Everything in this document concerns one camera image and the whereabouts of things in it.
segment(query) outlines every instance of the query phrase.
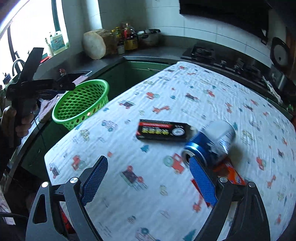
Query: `cooking pot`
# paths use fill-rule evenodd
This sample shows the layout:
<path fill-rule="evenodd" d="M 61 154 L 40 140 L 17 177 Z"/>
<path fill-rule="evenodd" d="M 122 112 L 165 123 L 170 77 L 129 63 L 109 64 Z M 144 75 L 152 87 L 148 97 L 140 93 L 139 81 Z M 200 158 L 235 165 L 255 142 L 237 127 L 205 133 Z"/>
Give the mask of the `cooking pot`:
<path fill-rule="evenodd" d="M 144 47 L 154 47 L 159 42 L 159 29 L 146 29 L 137 33 L 140 45 Z"/>

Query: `table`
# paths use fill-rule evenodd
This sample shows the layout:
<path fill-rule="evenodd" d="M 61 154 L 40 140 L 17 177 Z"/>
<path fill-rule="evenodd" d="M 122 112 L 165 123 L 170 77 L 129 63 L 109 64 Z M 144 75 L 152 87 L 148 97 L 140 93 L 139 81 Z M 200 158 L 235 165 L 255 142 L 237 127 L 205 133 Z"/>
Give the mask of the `table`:
<path fill-rule="evenodd" d="M 229 156 L 238 173 L 256 183 L 271 240 L 285 230 L 296 202 L 293 125 L 248 88 L 178 62 L 113 99 L 45 155 L 53 185 L 79 177 L 101 155 L 108 158 L 106 176 L 86 205 L 104 240 L 191 241 L 211 211 L 181 162 L 184 143 L 138 140 L 139 119 L 188 123 L 197 129 L 217 119 L 230 123 L 236 139 Z M 235 205 L 219 240 L 227 236 Z"/>

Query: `dish soap bottle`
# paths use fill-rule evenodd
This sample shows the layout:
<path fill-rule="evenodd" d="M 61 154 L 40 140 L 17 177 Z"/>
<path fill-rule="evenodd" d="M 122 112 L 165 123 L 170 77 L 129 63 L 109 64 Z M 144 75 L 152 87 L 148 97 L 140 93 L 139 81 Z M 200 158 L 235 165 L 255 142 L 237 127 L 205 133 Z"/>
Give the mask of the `dish soap bottle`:
<path fill-rule="evenodd" d="M 50 43 L 51 43 L 54 55 L 56 55 L 66 49 L 61 31 L 55 32 L 54 36 L 50 37 Z"/>

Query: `black box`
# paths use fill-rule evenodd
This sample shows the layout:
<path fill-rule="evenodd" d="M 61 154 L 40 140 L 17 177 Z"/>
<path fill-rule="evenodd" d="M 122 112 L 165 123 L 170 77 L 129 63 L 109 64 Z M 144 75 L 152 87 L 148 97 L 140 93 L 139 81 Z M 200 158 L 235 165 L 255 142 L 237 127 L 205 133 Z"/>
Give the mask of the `black box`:
<path fill-rule="evenodd" d="M 185 142 L 190 136 L 190 125 L 185 123 L 140 120 L 136 136 L 139 140 L 166 140 Z"/>

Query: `green cabinet door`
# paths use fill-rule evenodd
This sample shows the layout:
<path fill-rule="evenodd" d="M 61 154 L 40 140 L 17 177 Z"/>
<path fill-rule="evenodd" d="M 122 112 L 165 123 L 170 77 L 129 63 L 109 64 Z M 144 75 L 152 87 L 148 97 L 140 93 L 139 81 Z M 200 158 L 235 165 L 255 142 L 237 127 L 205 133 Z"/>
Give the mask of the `green cabinet door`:
<path fill-rule="evenodd" d="M 126 87 L 130 89 L 153 75 L 155 73 L 147 69 L 130 69 L 126 71 Z"/>
<path fill-rule="evenodd" d="M 124 64 L 128 89 L 170 66 L 168 64 L 138 61 L 127 61 Z"/>
<path fill-rule="evenodd" d="M 54 121 L 46 124 L 24 154 L 21 166 L 40 179 L 48 180 L 44 155 L 68 132 L 63 125 Z"/>
<path fill-rule="evenodd" d="M 169 66 L 169 64 L 162 63 L 126 61 L 112 67 L 96 79 L 108 82 L 110 86 L 108 98 L 110 101 Z"/>
<path fill-rule="evenodd" d="M 46 152 L 42 138 L 39 136 L 23 157 L 21 164 L 28 172 L 44 181 L 49 179 L 44 162 Z"/>
<path fill-rule="evenodd" d="M 109 101 L 127 90 L 124 71 L 124 65 L 123 63 L 121 63 L 97 78 L 108 82 L 110 86 L 108 93 Z"/>

